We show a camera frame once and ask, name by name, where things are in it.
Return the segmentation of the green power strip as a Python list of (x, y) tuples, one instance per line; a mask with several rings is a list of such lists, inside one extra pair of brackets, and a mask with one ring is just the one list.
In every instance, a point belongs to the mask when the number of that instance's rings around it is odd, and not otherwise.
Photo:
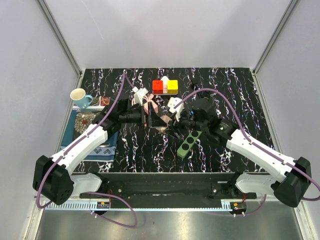
[(201, 136), (202, 131), (193, 130), (189, 133), (189, 135), (185, 138), (181, 146), (177, 150), (177, 156), (181, 159), (185, 158), (191, 148), (194, 146), (195, 142)]

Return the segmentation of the red cube socket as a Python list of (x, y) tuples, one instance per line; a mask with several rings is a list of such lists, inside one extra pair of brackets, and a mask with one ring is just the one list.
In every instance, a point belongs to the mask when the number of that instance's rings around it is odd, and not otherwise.
[(154, 95), (162, 95), (164, 93), (164, 85), (162, 80), (152, 81), (152, 93)]

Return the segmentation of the yellow cube socket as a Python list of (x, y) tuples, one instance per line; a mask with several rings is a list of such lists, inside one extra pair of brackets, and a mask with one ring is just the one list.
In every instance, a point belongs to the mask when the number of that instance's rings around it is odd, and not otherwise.
[(167, 93), (170, 95), (177, 95), (179, 91), (179, 84), (178, 81), (175, 80), (168, 80), (167, 81)]

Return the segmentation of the white triangular power strip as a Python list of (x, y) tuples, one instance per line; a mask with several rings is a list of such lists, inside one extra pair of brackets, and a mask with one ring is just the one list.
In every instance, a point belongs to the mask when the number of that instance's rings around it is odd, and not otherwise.
[(167, 76), (163, 76), (160, 80), (162, 81), (162, 95), (168, 95), (169, 78)]

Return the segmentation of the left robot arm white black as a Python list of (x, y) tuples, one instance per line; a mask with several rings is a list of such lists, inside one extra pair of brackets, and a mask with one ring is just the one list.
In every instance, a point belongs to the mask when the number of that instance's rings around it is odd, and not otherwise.
[(166, 128), (167, 121), (153, 108), (145, 111), (138, 103), (130, 106), (128, 99), (105, 107), (88, 128), (67, 147), (50, 157), (40, 156), (35, 163), (32, 187), (36, 200), (46, 197), (56, 205), (65, 203), (70, 196), (84, 193), (103, 198), (108, 186), (97, 173), (74, 175), (80, 162), (96, 147), (117, 133), (122, 124), (133, 123), (143, 128)]

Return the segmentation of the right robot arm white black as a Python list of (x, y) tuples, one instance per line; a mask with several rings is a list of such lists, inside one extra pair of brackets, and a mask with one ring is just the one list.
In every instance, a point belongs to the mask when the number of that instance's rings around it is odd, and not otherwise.
[(304, 157), (294, 159), (261, 143), (229, 120), (203, 109), (179, 110), (171, 107), (173, 126), (202, 132), (209, 141), (224, 146), (267, 171), (266, 175), (239, 173), (227, 185), (228, 195), (239, 198), (244, 193), (275, 196), (295, 208), (311, 184), (311, 163)]

